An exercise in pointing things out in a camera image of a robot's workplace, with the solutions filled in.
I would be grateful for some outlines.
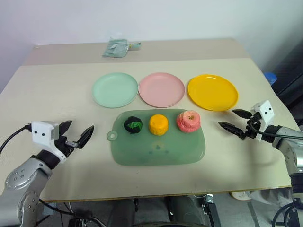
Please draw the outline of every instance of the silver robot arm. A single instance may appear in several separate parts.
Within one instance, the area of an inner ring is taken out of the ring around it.
[[[69,142],[63,134],[70,125],[71,121],[60,125],[53,122],[30,124],[33,142],[43,150],[13,170],[5,180],[0,196],[0,227],[36,226],[39,196],[52,175],[52,169],[63,163],[75,148],[82,149],[94,131],[91,126],[77,142]]]
[[[264,101],[255,104],[251,112],[233,110],[239,117],[248,119],[246,131],[227,122],[219,122],[220,126],[228,132],[237,135],[242,140],[250,137],[264,140],[282,152],[285,164],[291,178],[293,190],[293,207],[297,208],[297,221],[303,226],[303,132],[282,126],[274,126],[274,112],[270,102]]]

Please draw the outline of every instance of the white wall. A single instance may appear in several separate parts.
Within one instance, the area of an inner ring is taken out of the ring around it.
[[[233,37],[272,70],[303,38],[303,1],[0,0],[0,91],[34,44],[118,33],[131,41]]]

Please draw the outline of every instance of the tabletop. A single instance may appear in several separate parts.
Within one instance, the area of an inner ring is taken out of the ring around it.
[[[218,122],[245,129],[246,121],[231,110],[214,112],[195,105],[187,94],[171,108],[195,110],[201,116],[205,156],[198,162],[172,166],[130,167],[116,163],[107,133],[116,117],[129,110],[155,109],[138,95],[130,104],[104,108],[91,97],[94,82],[110,72],[125,72],[139,83],[153,72],[168,72],[185,86],[204,73],[228,79],[238,90],[234,109],[249,110],[269,100],[274,125],[298,129],[288,109],[244,49],[232,39],[142,42],[142,49],[121,59],[102,58],[106,44],[37,46],[0,94],[0,143],[31,121],[73,120],[67,132],[77,140],[95,125],[90,141],[75,150],[41,194],[47,201],[87,201],[125,197],[202,194],[290,186],[282,153],[269,143],[240,140]],[[0,192],[7,175],[39,148],[23,132],[0,155]]]

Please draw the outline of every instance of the black cable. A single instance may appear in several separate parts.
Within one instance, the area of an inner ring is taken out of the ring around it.
[[[284,226],[285,227],[288,227],[288,224],[287,224],[287,216],[289,214],[289,212],[294,208],[294,205],[292,205],[291,207],[289,207],[286,211],[285,211],[285,214],[284,214]]]
[[[62,213],[60,213],[60,218],[61,218],[61,224],[62,224],[62,227],[64,227],[64,224],[63,224],[63,218],[62,218]]]
[[[69,211],[70,213],[72,213],[71,209],[67,206],[66,202],[64,202],[63,204],[65,205],[66,209],[68,209],[68,211]]]
[[[74,213],[66,212],[64,210],[60,210],[58,208],[52,207],[51,205],[49,205],[46,202],[44,202],[42,199],[39,199],[39,202],[41,202],[43,205],[47,206],[49,209],[57,211],[57,212],[59,212],[61,214],[71,215],[71,216],[74,216],[76,218],[81,218],[81,219],[84,219],[84,220],[90,220],[90,221],[96,223],[98,226],[103,227],[97,220],[95,220],[95,217],[93,217],[93,216],[92,217],[85,217],[85,216],[82,216],[82,215],[79,215],[79,214],[74,214]]]
[[[14,132],[13,134],[11,134],[5,141],[4,143],[1,145],[0,147],[0,154],[2,152],[2,150],[4,149],[5,145],[7,145],[7,143],[14,137],[16,136],[18,133],[22,132],[24,129],[27,129],[27,125],[24,126],[23,128],[19,129],[18,131]]]
[[[50,215],[47,215],[46,217],[42,218],[40,221],[36,222],[36,226],[38,226],[41,222],[45,221],[49,217],[50,217]]]
[[[261,132],[255,129],[253,126],[253,123],[250,122],[250,128],[258,134],[265,135],[265,136],[272,136],[272,137],[279,137],[279,138],[288,138],[288,139],[298,139],[298,140],[303,140],[303,137],[300,136],[287,136],[287,135],[278,135],[278,134],[273,134],[273,133],[267,133],[267,132]]]
[[[275,226],[276,226],[276,219],[278,218],[279,214],[280,214],[282,211],[284,211],[286,208],[289,208],[289,207],[291,207],[291,206],[293,206],[293,203],[292,203],[292,202],[289,203],[289,204],[287,204],[287,205],[285,205],[285,206],[283,206],[283,207],[281,207],[281,208],[276,212],[276,214],[275,214],[275,216],[274,216],[274,218],[273,218],[273,221],[272,221],[272,223],[271,223],[271,227],[275,227]]]

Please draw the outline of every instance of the green cutting board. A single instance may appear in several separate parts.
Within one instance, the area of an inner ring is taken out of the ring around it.
[[[179,165],[199,161],[205,154],[205,140],[201,127],[193,133],[179,130],[177,116],[185,110],[134,110],[120,114],[113,129],[107,135],[111,142],[114,160],[124,166]],[[163,136],[149,132],[148,122],[155,114],[162,114],[169,121],[169,129]],[[124,128],[124,121],[130,116],[142,120],[138,134],[130,134]]]

